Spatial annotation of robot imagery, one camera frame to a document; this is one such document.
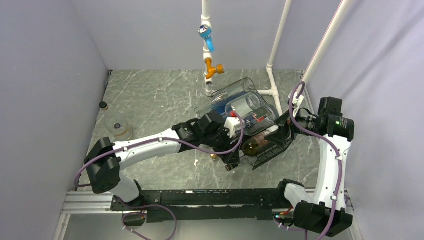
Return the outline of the dark green wine bottle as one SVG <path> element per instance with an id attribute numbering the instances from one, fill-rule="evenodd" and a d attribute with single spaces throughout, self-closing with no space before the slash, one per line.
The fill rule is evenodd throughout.
<path id="1" fill-rule="evenodd" d="M 264 130 L 249 138 L 241 146 L 243 154 L 249 157 L 256 157 L 258 154 L 273 147 L 275 144 L 270 140 L 266 140 L 266 137 L 271 133 L 269 130 Z"/>

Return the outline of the clear bottle dark label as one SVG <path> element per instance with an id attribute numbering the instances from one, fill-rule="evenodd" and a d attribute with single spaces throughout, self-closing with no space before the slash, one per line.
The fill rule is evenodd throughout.
<path id="1" fill-rule="evenodd" d="M 254 136 L 272 127 L 278 117 L 277 109 L 271 105 L 263 105 L 242 117 L 244 135 Z"/>

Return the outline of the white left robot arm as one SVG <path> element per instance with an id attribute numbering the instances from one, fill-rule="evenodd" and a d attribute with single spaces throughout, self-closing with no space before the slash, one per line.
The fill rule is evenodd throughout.
<path id="1" fill-rule="evenodd" d="M 112 193 L 129 209 L 137 210 L 144 203 L 141 186 L 125 176 L 123 170 L 142 161 L 190 150 L 227 157 L 238 151 L 245 126 L 235 111 L 226 119 L 212 111 L 143 138 L 112 142 L 104 137 L 84 160 L 82 170 L 88 175 L 87 186 L 95 194 Z"/>

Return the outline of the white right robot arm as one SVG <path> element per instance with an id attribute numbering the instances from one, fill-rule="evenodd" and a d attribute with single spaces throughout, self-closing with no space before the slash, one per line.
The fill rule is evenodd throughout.
<path id="1" fill-rule="evenodd" d="M 335 97 L 320 100 L 317 115 L 302 117 L 287 110 L 274 120 L 267 140 L 286 150 L 297 135 L 319 139 L 318 180 L 313 194 L 300 182 L 284 179 L 275 194 L 276 203 L 291 207 L 292 215 L 276 214 L 280 228 L 314 232 L 322 238 L 335 237 L 351 227 L 353 216 L 346 211 L 345 174 L 349 150 L 354 139 L 355 122 L 342 114 L 343 101 Z"/>

